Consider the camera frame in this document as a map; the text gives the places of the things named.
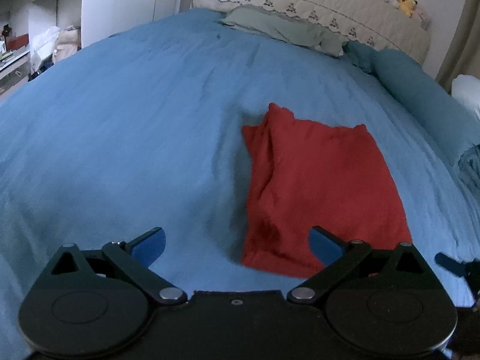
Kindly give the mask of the red sweater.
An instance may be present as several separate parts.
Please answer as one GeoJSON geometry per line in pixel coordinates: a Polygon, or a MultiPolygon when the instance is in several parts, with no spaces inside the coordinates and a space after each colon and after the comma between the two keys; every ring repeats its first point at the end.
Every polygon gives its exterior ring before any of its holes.
{"type": "Polygon", "coordinates": [[[315,275],[325,267],[308,245],[315,226],[381,250],[411,242],[400,195],[365,125],[329,127],[271,103],[261,124],[241,132],[252,160],[243,265],[315,275]]]}

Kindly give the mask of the teal rolled blanket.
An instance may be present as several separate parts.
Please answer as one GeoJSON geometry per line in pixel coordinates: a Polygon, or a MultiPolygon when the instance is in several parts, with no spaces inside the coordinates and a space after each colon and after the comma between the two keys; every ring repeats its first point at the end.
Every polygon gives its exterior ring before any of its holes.
{"type": "Polygon", "coordinates": [[[422,67],[396,49],[375,49],[356,41],[343,47],[348,59],[380,83],[427,131],[453,172],[479,195],[479,120],[422,67]]]}

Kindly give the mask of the yellow plush toy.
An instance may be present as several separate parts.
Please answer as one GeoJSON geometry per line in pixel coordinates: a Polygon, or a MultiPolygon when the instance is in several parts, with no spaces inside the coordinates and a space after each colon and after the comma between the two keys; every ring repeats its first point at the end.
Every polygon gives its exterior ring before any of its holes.
{"type": "Polygon", "coordinates": [[[397,0],[398,1],[398,10],[402,11],[406,16],[411,18],[413,16],[414,10],[416,9],[417,1],[416,0],[397,0]]]}

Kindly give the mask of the cream padded headboard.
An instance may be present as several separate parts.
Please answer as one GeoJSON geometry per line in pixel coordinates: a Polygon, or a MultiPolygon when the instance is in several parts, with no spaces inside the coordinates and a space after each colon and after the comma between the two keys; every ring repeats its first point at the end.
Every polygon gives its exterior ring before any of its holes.
{"type": "Polygon", "coordinates": [[[417,20],[384,0],[193,0],[196,8],[219,12],[241,5],[319,24],[375,50],[400,50],[419,64],[431,43],[417,20]]]}

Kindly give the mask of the white pillow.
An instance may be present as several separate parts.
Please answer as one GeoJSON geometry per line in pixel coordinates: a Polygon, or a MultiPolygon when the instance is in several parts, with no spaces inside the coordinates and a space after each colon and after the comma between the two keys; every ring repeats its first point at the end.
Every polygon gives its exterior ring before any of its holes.
{"type": "Polygon", "coordinates": [[[480,80],[460,74],[451,83],[451,96],[469,113],[480,118],[480,80]]]}

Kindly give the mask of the white shelf unit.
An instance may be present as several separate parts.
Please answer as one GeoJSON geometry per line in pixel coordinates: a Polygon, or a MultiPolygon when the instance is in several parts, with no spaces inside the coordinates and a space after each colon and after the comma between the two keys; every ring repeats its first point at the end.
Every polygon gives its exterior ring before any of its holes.
{"type": "Polygon", "coordinates": [[[57,34],[72,30],[80,45],[82,0],[1,0],[1,100],[43,67],[33,50],[52,50],[57,34]]]}

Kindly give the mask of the blue bed sheet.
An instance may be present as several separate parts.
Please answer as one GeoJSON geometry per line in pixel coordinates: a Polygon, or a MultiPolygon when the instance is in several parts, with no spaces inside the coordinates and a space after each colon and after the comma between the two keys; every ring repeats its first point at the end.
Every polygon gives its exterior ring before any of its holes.
{"type": "Polygon", "coordinates": [[[154,270],[185,291],[291,289],[295,279],[239,262],[251,174],[241,129],[270,103],[365,125],[425,260],[479,256],[479,201],[376,77],[188,10],[94,43],[1,103],[1,357],[29,354],[20,303],[68,242],[93,250],[160,227],[154,270]]]}

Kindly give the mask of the green pillow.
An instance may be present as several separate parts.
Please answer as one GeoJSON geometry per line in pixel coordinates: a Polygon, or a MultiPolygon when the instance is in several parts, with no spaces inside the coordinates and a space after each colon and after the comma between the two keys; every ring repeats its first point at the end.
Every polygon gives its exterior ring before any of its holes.
{"type": "Polygon", "coordinates": [[[321,25],[253,6],[236,7],[220,22],[231,29],[266,36],[333,57],[342,56],[343,47],[348,43],[346,37],[321,25]]]}

